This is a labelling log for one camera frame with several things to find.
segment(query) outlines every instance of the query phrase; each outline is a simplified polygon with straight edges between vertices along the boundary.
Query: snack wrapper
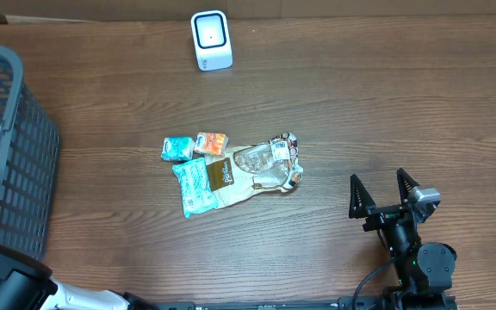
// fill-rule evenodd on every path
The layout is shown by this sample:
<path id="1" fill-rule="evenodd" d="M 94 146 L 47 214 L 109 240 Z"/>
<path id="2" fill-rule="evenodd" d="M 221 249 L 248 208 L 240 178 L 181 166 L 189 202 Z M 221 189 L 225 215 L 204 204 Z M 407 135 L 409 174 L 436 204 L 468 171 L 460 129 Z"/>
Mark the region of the snack wrapper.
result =
<path id="1" fill-rule="evenodd" d="M 298 139 L 293 133 L 256 145 L 227 147 L 225 157 L 204 158 L 217 208 L 267 191 L 289 192 L 303 174 L 298 164 Z"/>
<path id="2" fill-rule="evenodd" d="M 165 138 L 162 159 L 166 161 L 191 160 L 195 142 L 190 137 Z"/>
<path id="3" fill-rule="evenodd" d="M 223 156 L 229 138 L 223 133 L 198 133 L 195 152 L 207 155 Z"/>
<path id="4" fill-rule="evenodd" d="M 186 218 L 217 208 L 219 202 L 210 189 L 204 158 L 173 166 L 173 173 L 181 185 L 183 211 Z"/>

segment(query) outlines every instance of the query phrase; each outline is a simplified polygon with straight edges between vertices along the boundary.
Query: wood grain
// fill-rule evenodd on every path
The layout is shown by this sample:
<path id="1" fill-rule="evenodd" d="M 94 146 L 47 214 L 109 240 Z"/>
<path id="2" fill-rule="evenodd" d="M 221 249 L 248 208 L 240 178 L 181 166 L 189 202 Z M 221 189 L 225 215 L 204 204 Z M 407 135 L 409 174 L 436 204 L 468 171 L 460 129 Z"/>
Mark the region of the wood grain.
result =
<path id="1" fill-rule="evenodd" d="M 55 276 L 152 301 L 351 295 L 386 253 L 347 218 L 349 175 L 387 205 L 404 167 L 442 193 L 420 234 L 459 253 L 449 293 L 496 308 L 496 15 L 231 21 L 230 33 L 233 67 L 201 73 L 187 22 L 0 27 L 64 141 Z M 235 145 L 296 133 L 300 187 L 184 219 L 159 153 L 199 130 Z"/>

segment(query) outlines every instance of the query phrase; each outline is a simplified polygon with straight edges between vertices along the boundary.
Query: orange snack box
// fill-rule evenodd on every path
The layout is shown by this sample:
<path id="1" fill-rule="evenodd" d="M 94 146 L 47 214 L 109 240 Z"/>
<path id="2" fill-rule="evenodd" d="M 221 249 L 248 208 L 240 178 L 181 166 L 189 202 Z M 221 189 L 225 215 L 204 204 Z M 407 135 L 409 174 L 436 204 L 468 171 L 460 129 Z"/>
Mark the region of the orange snack box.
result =
<path id="1" fill-rule="evenodd" d="M 195 152 L 215 156 L 223 156 L 229 138 L 223 133 L 198 133 Z"/>

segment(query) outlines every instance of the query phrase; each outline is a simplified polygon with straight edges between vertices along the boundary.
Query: cable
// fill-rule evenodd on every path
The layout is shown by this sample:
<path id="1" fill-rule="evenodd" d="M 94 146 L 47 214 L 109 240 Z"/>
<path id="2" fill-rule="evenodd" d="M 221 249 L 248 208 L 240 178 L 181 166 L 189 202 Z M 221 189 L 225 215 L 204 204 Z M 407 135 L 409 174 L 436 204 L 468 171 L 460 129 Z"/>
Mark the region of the cable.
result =
<path id="1" fill-rule="evenodd" d="M 351 298 L 351 310 L 357 310 L 357 296 L 359 295 L 359 292 L 363 288 L 363 285 L 370 280 L 371 277 L 378 275 L 379 273 L 383 272 L 389 265 L 392 263 L 395 263 L 397 261 L 397 257 L 392 258 L 389 262 L 383 264 L 381 267 L 378 267 L 375 269 L 373 272 L 369 273 L 368 276 L 365 276 L 365 278 L 359 283 L 359 286 L 355 290 L 355 293 L 353 294 L 353 297 Z"/>
<path id="2" fill-rule="evenodd" d="M 411 213 L 412 216 L 412 233 L 415 236 L 415 241 L 416 241 L 416 234 L 417 234 L 417 217 L 414 215 L 414 210 L 409 209 L 409 212 Z"/>
<path id="3" fill-rule="evenodd" d="M 380 229 L 376 229 L 376 233 L 378 234 L 378 238 L 380 239 L 380 243 L 384 247 L 384 249 L 387 249 L 386 243 L 384 242 L 384 238 L 382 237 L 382 234 L 380 233 Z"/>

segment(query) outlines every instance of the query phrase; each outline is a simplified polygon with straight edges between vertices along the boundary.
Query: brown label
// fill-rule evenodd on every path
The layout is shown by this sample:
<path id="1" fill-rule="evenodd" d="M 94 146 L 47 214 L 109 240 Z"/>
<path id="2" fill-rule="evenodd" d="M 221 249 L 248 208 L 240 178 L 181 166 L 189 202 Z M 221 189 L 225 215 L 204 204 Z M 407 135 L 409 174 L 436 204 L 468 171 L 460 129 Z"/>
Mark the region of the brown label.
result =
<path id="1" fill-rule="evenodd" d="M 231 159 L 225 158 L 206 166 L 212 191 L 234 184 Z"/>

